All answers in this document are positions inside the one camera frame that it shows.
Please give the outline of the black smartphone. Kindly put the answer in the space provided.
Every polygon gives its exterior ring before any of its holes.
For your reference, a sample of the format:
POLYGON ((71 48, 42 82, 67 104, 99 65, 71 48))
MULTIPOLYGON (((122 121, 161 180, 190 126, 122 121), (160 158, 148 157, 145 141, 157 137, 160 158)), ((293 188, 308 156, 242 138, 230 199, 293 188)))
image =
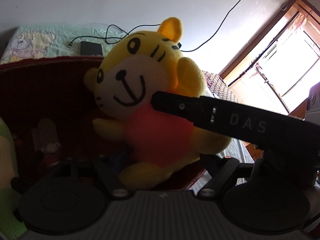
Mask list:
POLYGON ((80 55, 81 56, 103 56, 103 47, 99 43, 81 41, 80 55))

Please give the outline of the brown patterned side table cloth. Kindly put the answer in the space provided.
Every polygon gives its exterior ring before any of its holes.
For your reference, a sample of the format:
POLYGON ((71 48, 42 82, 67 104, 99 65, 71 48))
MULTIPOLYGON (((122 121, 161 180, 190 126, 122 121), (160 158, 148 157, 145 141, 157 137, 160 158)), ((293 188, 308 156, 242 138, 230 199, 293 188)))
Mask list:
POLYGON ((210 73, 207 71, 202 72, 207 84, 204 96, 240 103, 236 95, 230 90, 230 88, 218 74, 210 73))

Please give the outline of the wooden window frame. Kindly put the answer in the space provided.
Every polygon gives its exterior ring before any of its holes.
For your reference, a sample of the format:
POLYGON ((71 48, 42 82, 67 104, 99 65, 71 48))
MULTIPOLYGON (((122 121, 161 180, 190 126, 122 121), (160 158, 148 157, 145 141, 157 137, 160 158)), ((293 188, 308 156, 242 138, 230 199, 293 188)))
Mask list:
POLYGON ((239 103, 303 116, 319 82, 319 8, 291 1, 220 76, 239 103))

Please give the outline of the yellow tiger plush toy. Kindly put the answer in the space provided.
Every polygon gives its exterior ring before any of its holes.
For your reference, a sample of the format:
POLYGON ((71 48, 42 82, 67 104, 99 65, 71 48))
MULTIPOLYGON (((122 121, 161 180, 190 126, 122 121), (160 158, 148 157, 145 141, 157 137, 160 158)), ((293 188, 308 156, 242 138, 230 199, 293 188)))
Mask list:
POLYGON ((124 37, 98 68, 84 75, 104 114, 93 120, 94 130, 133 149, 133 162, 118 176, 128 188, 157 186, 201 155, 219 154, 231 142, 183 116, 188 100, 202 98, 206 80, 180 51, 182 34, 182 22, 167 18, 156 31, 124 37))

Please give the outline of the red cardboard box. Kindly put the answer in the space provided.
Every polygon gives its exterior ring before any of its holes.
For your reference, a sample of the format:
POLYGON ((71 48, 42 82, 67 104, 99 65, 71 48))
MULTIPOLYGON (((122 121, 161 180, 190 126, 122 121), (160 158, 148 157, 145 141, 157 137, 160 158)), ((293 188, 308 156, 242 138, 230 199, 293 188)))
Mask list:
POLYGON ((99 68, 55 64, 6 71, 1 83, 1 114, 14 129, 46 117, 67 144, 93 138, 103 146, 129 146, 106 151, 108 185, 150 189, 209 152, 207 131, 152 107, 158 91, 189 97, 204 92, 202 72, 186 57, 108 55, 99 68))

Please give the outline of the green avocado plush toy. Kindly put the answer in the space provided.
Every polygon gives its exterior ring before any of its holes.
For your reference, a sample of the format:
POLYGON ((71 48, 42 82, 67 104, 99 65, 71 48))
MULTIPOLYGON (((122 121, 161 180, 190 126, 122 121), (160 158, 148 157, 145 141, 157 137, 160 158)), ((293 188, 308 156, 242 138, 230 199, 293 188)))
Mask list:
POLYGON ((24 223, 13 214, 20 194, 12 189, 10 183, 17 176, 14 140, 1 120, 1 237, 4 239, 19 239, 27 231, 24 223))

